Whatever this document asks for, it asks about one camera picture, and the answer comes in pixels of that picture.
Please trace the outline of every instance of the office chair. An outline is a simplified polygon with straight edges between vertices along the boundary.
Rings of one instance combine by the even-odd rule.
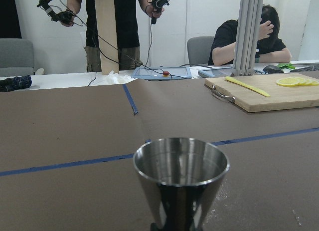
[[[187,41],[189,64],[207,65],[213,41],[213,36],[199,36],[190,38]]]
[[[43,74],[34,72],[33,44],[27,39],[0,38],[0,76]]]

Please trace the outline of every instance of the wooden plank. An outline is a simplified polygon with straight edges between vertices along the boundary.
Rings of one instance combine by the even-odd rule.
[[[95,10],[99,36],[113,46],[99,38],[100,49],[108,58],[119,62],[114,0],[95,0]],[[103,75],[108,75],[111,71],[119,73],[118,63],[105,58],[102,54],[100,58]]]
[[[280,78],[298,76],[306,79],[318,79],[301,74],[271,74],[238,76],[236,79],[265,90],[271,97],[265,97],[250,89],[226,81],[224,77],[207,78],[205,85],[212,87],[226,96],[234,96],[235,104],[248,112],[285,110],[319,106],[319,86],[283,87],[276,84]]]

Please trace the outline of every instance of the lemon slice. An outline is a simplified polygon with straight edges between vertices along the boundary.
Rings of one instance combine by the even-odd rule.
[[[281,86],[291,87],[291,86],[299,85],[299,83],[300,83],[300,80],[295,77],[281,78],[276,80],[276,84]]]
[[[311,83],[313,82],[314,80],[311,80],[311,79],[307,79],[305,84],[303,85],[311,85]]]
[[[312,82],[311,82],[311,85],[319,85],[319,82],[318,81],[316,81],[316,80],[311,80]]]
[[[301,77],[298,77],[298,76],[291,76],[291,77],[289,77],[289,79],[291,79],[291,78],[298,79],[298,80],[299,80],[299,84],[298,84],[298,85],[305,85],[306,82],[307,82],[307,79],[304,79],[304,78],[301,78]]]

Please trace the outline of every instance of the person's hand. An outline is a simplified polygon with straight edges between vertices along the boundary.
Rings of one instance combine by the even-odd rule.
[[[271,22],[269,20],[263,24],[260,24],[258,40],[268,38],[269,34],[274,32],[273,28],[274,28],[274,25],[271,24]]]
[[[155,18],[159,18],[160,15],[162,14],[162,12],[164,12],[165,9],[162,7],[161,8],[161,12],[156,12],[156,9],[153,8],[153,6],[150,4],[150,5],[147,5],[146,8],[145,8],[145,13],[149,16],[149,17],[155,17]]]
[[[60,21],[60,23],[61,23],[63,26],[66,26],[66,27],[73,26],[73,24],[74,24],[74,22],[73,22],[74,18],[75,18],[75,16],[73,15],[73,16],[71,16],[71,19],[70,19],[70,21],[69,21],[68,23],[63,23],[63,22],[61,22],[61,21]]]

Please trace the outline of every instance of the black t-shirt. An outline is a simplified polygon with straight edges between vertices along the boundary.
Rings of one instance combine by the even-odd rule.
[[[224,47],[229,44],[232,44],[236,42],[236,35],[237,35],[237,26],[238,21],[237,20],[228,20],[224,22],[216,31],[216,35],[214,38],[213,45],[211,46],[210,56],[208,60],[208,65],[214,65],[213,59],[212,59],[212,51],[213,49],[217,47]],[[276,39],[274,45],[271,48],[263,48],[260,47],[257,44],[257,49],[259,49],[258,54],[267,54],[270,52],[282,50],[286,48],[285,44],[282,42],[281,39]]]
[[[140,46],[138,23],[136,20],[136,0],[114,0],[115,21],[118,48],[131,48]],[[87,25],[97,32],[94,0],[86,0]],[[86,30],[86,45],[98,45],[97,35],[90,29]]]

